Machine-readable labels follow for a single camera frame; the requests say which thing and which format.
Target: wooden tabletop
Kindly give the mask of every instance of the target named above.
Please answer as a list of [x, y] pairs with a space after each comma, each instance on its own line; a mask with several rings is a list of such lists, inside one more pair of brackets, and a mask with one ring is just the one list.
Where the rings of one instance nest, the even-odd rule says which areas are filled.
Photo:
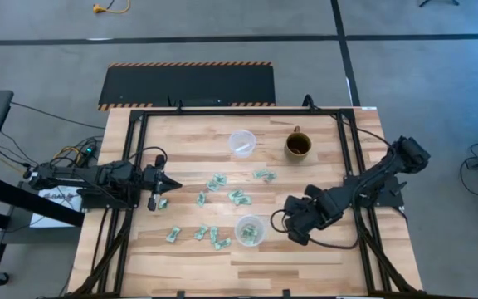
[[[121, 159], [130, 109], [110, 111], [99, 163]], [[357, 126], [383, 135], [376, 110], [355, 109]], [[290, 164], [283, 146], [286, 137], [299, 125], [312, 141], [312, 149], [299, 165]], [[249, 130], [257, 138], [249, 158], [231, 155], [227, 140], [234, 130]], [[349, 148], [353, 148], [346, 128]], [[385, 145], [372, 136], [359, 135], [367, 167], [385, 154]], [[283, 207], [288, 195], [301, 197], [307, 184], [322, 189], [340, 185], [345, 175], [339, 133], [333, 119], [316, 116], [151, 116], [144, 146], [157, 145], [168, 153], [166, 174], [183, 184], [181, 189], [163, 196], [169, 199], [165, 210], [147, 209], [148, 192], [143, 192], [134, 213], [124, 274], [124, 297], [175, 296], [277, 296], [289, 288], [293, 295], [366, 294], [359, 248], [337, 250], [313, 243], [303, 247], [277, 233], [269, 216]], [[143, 163], [153, 164], [157, 153], [144, 153]], [[354, 169], [357, 164], [351, 151]], [[278, 177], [267, 184], [252, 177], [252, 171], [268, 169]], [[228, 183], [218, 192], [209, 192], [203, 207], [197, 206], [200, 191], [215, 173], [225, 174]], [[227, 197], [233, 189], [251, 195], [251, 206], [235, 206]], [[398, 271], [416, 288], [421, 288], [405, 220], [391, 208], [377, 208], [383, 247]], [[88, 212], [80, 235], [68, 290], [76, 289], [90, 273], [100, 218], [103, 210]], [[243, 215], [258, 215], [266, 224], [266, 239], [255, 248], [242, 246], [233, 232]], [[108, 219], [103, 232], [104, 248]], [[219, 227], [219, 239], [231, 238], [232, 245], [216, 251], [206, 233], [202, 241], [193, 234], [200, 225]], [[172, 226], [182, 232], [175, 243], [165, 237]], [[356, 238], [353, 212], [324, 231], [312, 231], [321, 242], [349, 245]], [[380, 288], [377, 263], [370, 252], [376, 288]], [[107, 290], [113, 289], [117, 257], [110, 265]]]

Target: plastic cup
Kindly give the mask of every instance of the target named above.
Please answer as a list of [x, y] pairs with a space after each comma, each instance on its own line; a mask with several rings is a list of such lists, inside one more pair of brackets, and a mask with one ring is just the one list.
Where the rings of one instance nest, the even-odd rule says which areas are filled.
[[246, 158], [256, 147], [256, 137], [247, 130], [237, 130], [228, 139], [230, 150], [237, 158]]
[[[253, 244], [246, 244], [241, 237], [241, 232], [246, 225], [253, 225], [257, 229], [257, 236]], [[234, 231], [236, 233], [237, 241], [239, 241], [239, 243], [243, 246], [255, 247], [265, 240], [265, 224], [261, 221], [261, 219], [254, 215], [246, 215], [239, 218]]]

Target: floor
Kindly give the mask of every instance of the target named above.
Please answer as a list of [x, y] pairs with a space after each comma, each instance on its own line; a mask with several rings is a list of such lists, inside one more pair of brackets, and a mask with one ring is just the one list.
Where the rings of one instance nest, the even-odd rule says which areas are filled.
[[[310, 93], [317, 105], [377, 106], [389, 140], [413, 136], [432, 155], [424, 173], [403, 176], [408, 181], [403, 196], [423, 286], [430, 293], [478, 297], [478, 198], [468, 194], [458, 179], [469, 145], [478, 142], [478, 1], [460, 0], [457, 7], [449, 0], [433, 0], [419, 8], [417, 0], [338, 0], [348, 36], [342, 39], [346, 53], [337, 40], [72, 42], [328, 37], [338, 32], [329, 0], [132, 0], [132, 9], [124, 15], [94, 15], [94, 2], [0, 0], [0, 41], [22, 40], [0, 46], [0, 89], [14, 91], [16, 102], [104, 125], [107, 114], [96, 107], [111, 62], [272, 61], [278, 105], [299, 105]], [[114, 8], [124, 5], [124, 0], [116, 0]], [[432, 40], [430, 35], [435, 34], [449, 40]], [[390, 40], [363, 41], [367, 38], [362, 35], [389, 35]], [[69, 41], [23, 46], [23, 40], [59, 39]], [[349, 86], [358, 94], [350, 96]], [[101, 134], [16, 106], [3, 130], [40, 161], [64, 145]], [[0, 145], [11, 143], [1, 137]], [[20, 178], [0, 164], [0, 179], [15, 184]], [[478, 172], [466, 172], [466, 181], [478, 190]], [[0, 211], [5, 209], [0, 204]], [[0, 298], [57, 295], [75, 250], [76, 244], [7, 248], [1, 269], [13, 276], [0, 287]]]

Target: paper money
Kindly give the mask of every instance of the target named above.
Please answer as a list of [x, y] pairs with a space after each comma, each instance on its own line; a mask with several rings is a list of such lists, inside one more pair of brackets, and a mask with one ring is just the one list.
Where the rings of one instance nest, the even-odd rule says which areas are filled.
[[242, 195], [233, 199], [235, 205], [239, 204], [252, 204], [252, 198], [248, 195]]
[[219, 228], [218, 227], [211, 227], [209, 229], [209, 237], [212, 240], [212, 244], [217, 242], [217, 237], [219, 236]]
[[209, 228], [203, 224], [200, 229], [198, 229], [198, 232], [195, 233], [195, 238], [199, 241], [202, 240], [202, 238], [204, 238], [204, 234], [207, 232], [208, 229]]
[[232, 244], [232, 240], [230, 238], [225, 238], [224, 240], [215, 243], [215, 249], [221, 250], [224, 247], [230, 246], [230, 244]]
[[216, 192], [219, 190], [219, 184], [217, 184], [215, 181], [211, 180], [206, 183], [206, 186], [208, 189], [210, 189], [213, 192]]
[[257, 238], [257, 228], [252, 224], [245, 225], [241, 230], [241, 239], [246, 245], [254, 245]]
[[235, 203], [234, 199], [241, 197], [243, 194], [244, 193], [242, 190], [233, 190], [230, 193], [228, 193], [228, 198]]
[[202, 207], [204, 203], [206, 203], [206, 194], [203, 191], [200, 191], [197, 196], [197, 204], [199, 207]]
[[254, 179], [260, 179], [261, 177], [269, 174], [269, 171], [266, 169], [263, 170], [257, 170], [252, 173], [254, 175]]
[[266, 181], [267, 183], [270, 183], [273, 179], [275, 179], [277, 177], [278, 176], [276, 175], [276, 173], [270, 172], [265, 177], [263, 177], [263, 180]]
[[176, 237], [178, 236], [178, 233], [180, 233], [181, 229], [179, 227], [173, 227], [173, 230], [167, 237], [165, 238], [165, 241], [169, 243], [174, 243], [176, 241]]
[[167, 208], [167, 203], [169, 201], [167, 199], [160, 199], [159, 204], [158, 204], [158, 209], [164, 209]]
[[224, 174], [214, 174], [213, 181], [217, 184], [220, 184], [221, 186], [224, 186], [227, 182], [227, 178]]

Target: coffee mug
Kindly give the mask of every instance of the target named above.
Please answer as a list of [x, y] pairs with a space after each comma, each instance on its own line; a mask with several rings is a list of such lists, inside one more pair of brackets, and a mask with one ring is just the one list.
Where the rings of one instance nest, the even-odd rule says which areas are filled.
[[287, 158], [292, 161], [300, 161], [307, 156], [311, 151], [311, 139], [300, 132], [300, 127], [297, 125], [295, 131], [287, 137], [285, 142], [285, 153]]

